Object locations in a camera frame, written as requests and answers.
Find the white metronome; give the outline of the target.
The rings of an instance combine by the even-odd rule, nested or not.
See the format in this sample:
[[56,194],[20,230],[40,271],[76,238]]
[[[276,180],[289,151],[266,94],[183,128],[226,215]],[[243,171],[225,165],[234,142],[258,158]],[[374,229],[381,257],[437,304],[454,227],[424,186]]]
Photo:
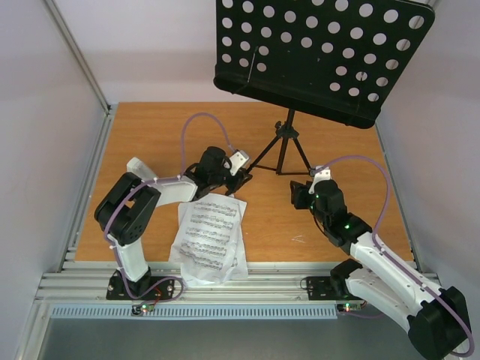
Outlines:
[[132,157],[126,165],[127,171],[138,176],[142,180],[156,178],[157,175],[138,157]]

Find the black music stand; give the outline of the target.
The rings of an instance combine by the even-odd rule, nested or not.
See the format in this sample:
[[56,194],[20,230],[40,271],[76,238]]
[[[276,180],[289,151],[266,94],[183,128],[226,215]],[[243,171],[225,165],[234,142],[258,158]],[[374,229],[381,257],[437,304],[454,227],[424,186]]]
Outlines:
[[217,1],[214,85],[284,107],[283,160],[296,113],[359,129],[381,108],[435,20],[417,1]]

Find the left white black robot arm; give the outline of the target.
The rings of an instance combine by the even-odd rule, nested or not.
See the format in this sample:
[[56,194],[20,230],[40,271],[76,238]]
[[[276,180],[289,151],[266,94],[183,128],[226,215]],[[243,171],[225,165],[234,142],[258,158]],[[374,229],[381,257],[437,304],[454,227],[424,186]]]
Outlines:
[[155,209],[174,203],[187,204],[179,227],[178,255],[204,272],[210,281],[225,276],[236,252],[241,207],[231,198],[251,179],[246,170],[249,156],[232,155],[209,146],[200,160],[180,175],[158,178],[138,158],[115,183],[94,212],[125,279],[124,289],[135,299],[151,289],[150,268],[141,237]]

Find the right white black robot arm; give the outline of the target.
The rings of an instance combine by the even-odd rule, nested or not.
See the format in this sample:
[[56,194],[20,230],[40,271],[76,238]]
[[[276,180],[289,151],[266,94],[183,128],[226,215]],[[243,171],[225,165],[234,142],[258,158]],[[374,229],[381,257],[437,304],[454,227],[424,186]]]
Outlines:
[[308,210],[320,232],[349,255],[331,270],[335,295],[374,306],[406,332],[425,359],[472,355],[475,343],[460,290],[444,289],[410,267],[371,226],[348,211],[335,181],[292,181],[289,186],[294,208]]

